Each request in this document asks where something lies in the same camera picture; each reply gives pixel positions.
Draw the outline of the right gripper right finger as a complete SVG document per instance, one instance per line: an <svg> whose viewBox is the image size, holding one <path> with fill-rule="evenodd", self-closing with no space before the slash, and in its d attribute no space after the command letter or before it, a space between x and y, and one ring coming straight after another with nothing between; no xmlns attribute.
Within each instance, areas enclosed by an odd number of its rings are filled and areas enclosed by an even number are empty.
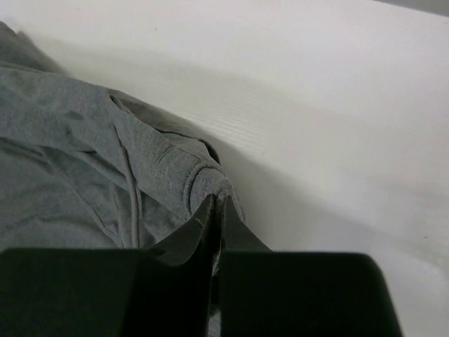
<svg viewBox="0 0 449 337"><path fill-rule="evenodd" d="M381 269L362 253L274 252L227 200L219 300L223 336L400 336Z"/></svg>

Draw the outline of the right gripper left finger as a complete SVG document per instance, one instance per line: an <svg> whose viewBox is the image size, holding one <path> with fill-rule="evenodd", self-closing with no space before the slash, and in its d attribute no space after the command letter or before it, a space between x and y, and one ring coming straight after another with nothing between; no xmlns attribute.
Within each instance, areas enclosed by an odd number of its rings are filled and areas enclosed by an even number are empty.
<svg viewBox="0 0 449 337"><path fill-rule="evenodd" d="M214 198L150 249L8 249L2 336L206 336Z"/></svg>

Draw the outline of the grey shorts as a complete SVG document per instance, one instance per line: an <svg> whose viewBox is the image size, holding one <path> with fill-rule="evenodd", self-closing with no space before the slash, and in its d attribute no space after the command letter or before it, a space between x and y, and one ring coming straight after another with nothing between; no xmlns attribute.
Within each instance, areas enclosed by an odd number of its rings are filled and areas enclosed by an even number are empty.
<svg viewBox="0 0 449 337"><path fill-rule="evenodd" d="M236 195L206 141L1 26L2 249L147 248L209 194Z"/></svg>

